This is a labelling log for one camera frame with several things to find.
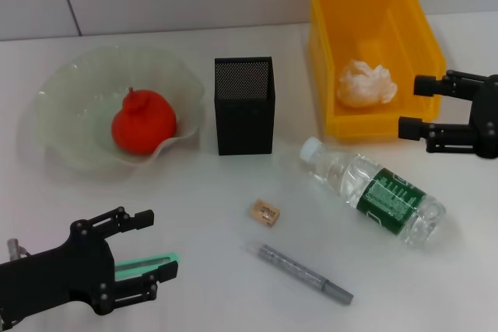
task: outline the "white bottle cap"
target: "white bottle cap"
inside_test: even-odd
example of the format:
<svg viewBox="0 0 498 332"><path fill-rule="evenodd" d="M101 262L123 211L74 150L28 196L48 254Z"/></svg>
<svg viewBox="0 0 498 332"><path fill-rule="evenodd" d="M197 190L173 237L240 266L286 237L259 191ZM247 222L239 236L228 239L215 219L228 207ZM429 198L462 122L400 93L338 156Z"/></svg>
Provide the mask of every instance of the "white bottle cap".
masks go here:
<svg viewBox="0 0 498 332"><path fill-rule="evenodd" d="M303 148L301 148L301 152L299 154L299 157L303 160L306 161L307 163L311 162L311 157L313 154L317 151L317 149L320 148L320 146L323 143L319 141L318 139L311 137L303 145Z"/></svg>

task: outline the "white table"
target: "white table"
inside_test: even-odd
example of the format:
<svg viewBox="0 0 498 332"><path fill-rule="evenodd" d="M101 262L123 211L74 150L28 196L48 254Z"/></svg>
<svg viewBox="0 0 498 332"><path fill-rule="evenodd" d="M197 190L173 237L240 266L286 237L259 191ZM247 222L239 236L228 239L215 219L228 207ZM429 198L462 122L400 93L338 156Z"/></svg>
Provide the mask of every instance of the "white table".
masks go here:
<svg viewBox="0 0 498 332"><path fill-rule="evenodd" d="M447 65L498 72L498 13L431 16ZM0 43L0 245L17 237L32 253L61 244L71 222L124 205L153 209L156 224L109 240L117 261L176 251L178 277L158 299L96 316L73 303L24 320L30 331L496 331L497 161L430 155L423 143L351 146L400 173L447 206L425 251L407 250L297 169L296 151L317 135L306 25ZM150 167L120 176L83 175L35 144L37 90L63 63L108 44L148 44L179 54L204 82L198 137ZM271 156L219 157L214 58L272 56L276 111ZM444 100L440 121L464 122L469 105ZM262 197L282 209L267 229L248 217ZM259 239L355 295L326 299L246 253ZM8 260L6 248L0 261Z"/></svg>

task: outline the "yellow plastic bin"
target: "yellow plastic bin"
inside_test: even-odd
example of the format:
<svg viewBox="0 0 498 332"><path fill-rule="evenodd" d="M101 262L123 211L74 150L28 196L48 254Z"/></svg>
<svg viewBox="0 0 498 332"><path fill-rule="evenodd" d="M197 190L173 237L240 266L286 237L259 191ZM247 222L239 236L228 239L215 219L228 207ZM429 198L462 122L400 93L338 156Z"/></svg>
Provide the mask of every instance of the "yellow plastic bin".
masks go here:
<svg viewBox="0 0 498 332"><path fill-rule="evenodd" d="M431 121L440 97L413 95L416 75L445 72L444 56L418 0L311 0L310 57L325 134L340 139L398 136L400 116ZM387 104L353 109L335 97L335 83L352 60L391 72L398 93Z"/></svg>

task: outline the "crumpled tissue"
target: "crumpled tissue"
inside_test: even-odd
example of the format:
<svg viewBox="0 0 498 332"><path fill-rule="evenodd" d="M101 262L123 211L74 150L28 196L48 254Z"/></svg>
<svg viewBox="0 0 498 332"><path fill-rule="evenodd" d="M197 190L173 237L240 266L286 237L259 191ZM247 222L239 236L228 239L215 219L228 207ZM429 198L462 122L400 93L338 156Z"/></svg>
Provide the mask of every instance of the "crumpled tissue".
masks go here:
<svg viewBox="0 0 498 332"><path fill-rule="evenodd" d="M337 97L348 107L369 107L389 103L398 91L389 70L370 68L365 61L351 60L339 77Z"/></svg>

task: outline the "black mesh pen holder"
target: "black mesh pen holder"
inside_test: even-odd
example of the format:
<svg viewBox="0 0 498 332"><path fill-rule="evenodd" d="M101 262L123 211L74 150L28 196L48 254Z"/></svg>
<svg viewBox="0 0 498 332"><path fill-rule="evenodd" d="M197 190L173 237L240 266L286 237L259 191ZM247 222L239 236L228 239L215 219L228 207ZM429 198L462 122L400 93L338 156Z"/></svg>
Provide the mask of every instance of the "black mesh pen holder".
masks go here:
<svg viewBox="0 0 498 332"><path fill-rule="evenodd" d="M215 110L220 156L272 153L272 58L215 59Z"/></svg>

